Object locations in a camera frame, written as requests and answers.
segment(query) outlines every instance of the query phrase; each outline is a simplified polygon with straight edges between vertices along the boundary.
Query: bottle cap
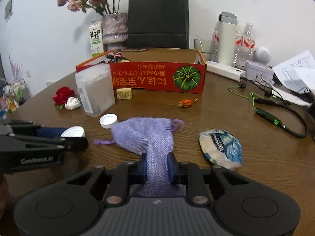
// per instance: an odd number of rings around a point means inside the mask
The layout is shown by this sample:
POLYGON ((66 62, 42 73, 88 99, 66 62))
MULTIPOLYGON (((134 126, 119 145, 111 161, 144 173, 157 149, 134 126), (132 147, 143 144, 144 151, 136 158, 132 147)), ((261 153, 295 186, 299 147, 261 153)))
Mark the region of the bottle cap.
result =
POLYGON ((230 23, 236 25, 236 19, 237 17, 233 13, 227 11, 222 11, 219 16, 219 21, 221 23, 230 23))
POLYGON ((84 137, 84 136, 85 136, 84 128, 81 126, 71 127, 65 130, 61 134, 61 137, 84 137))
POLYGON ((100 125, 105 129, 110 129, 118 122, 116 114, 108 113, 100 118, 100 125))

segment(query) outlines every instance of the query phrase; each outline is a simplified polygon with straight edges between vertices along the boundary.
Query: drawstring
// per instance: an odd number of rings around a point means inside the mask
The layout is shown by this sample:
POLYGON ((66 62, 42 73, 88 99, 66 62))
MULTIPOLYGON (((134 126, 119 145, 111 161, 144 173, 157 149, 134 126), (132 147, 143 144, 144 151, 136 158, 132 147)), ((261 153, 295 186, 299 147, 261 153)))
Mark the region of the drawstring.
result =
POLYGON ((106 141, 106 140, 94 139, 94 144, 96 144, 96 145, 110 145, 110 144, 112 144, 114 142, 115 142, 115 140, 113 140, 113 141, 106 141))
POLYGON ((184 125, 182 120, 179 119, 171 119, 171 131, 177 130, 180 126, 184 125))
MULTIPOLYGON (((171 127, 170 130, 171 131, 175 131, 177 130, 180 126, 184 125, 182 120, 179 119, 171 119, 171 127)), ((107 140, 100 140, 100 139, 94 139, 94 144, 96 145, 110 145, 112 143, 114 143, 115 140, 113 141, 107 141, 107 140)))

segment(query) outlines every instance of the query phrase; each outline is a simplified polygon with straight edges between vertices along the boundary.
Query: white bottle cap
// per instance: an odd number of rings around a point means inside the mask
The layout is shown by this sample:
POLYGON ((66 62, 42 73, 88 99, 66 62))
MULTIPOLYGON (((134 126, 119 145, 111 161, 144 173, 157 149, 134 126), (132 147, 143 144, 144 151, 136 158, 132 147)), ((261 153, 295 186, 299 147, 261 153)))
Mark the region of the white bottle cap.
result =
POLYGON ((118 122, 116 114, 108 113, 100 118, 100 125, 105 129, 110 129, 118 122))
POLYGON ((62 134, 61 137, 84 137, 84 128, 81 126, 74 126, 71 127, 67 130, 65 130, 62 134))

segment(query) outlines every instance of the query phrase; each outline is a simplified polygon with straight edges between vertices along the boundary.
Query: white wall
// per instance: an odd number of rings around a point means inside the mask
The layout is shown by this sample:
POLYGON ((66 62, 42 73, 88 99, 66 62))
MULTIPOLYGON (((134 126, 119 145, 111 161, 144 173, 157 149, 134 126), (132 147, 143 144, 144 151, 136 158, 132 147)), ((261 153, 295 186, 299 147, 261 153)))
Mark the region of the white wall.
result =
MULTIPOLYGON (((13 16, 5 23, 7 1, 0 0, 0 54, 9 80, 9 54, 22 65, 33 95, 43 90, 46 82, 61 79, 90 58, 88 26, 100 18, 98 14, 70 12, 57 7, 56 0, 14 0, 13 16)), ((121 0, 121 12, 127 11, 128 0, 121 0)), ((221 11, 237 15, 243 26, 246 21, 254 23, 256 44, 272 52, 270 65, 307 49, 315 56, 314 0, 189 0, 190 47, 196 34, 211 39, 221 11)))

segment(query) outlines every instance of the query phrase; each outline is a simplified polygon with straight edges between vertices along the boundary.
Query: plastic water bottle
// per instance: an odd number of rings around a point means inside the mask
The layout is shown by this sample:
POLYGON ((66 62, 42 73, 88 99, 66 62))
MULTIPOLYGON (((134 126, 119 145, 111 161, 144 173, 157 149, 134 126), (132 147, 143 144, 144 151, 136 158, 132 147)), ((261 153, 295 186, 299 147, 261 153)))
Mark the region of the plastic water bottle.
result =
POLYGON ((220 30, 221 30, 221 22, 218 21, 215 25, 215 29, 213 31, 213 41, 214 41, 214 48, 212 53, 212 61, 218 61, 218 51, 219 51, 219 42, 220 42, 220 30))
POLYGON ((253 60, 254 49, 255 49, 255 33, 253 29, 253 24, 246 22, 246 26, 243 31, 243 41, 242 41, 242 52, 243 58, 239 60, 239 65, 244 66, 246 60, 253 60))
POLYGON ((243 34, 239 26, 239 21, 237 20, 233 67, 238 66, 239 61, 243 59, 242 40, 243 40, 243 34))
POLYGON ((246 26, 243 31, 243 46, 247 48, 254 49, 255 48, 255 33, 253 29, 253 24, 250 22, 246 22, 246 26))

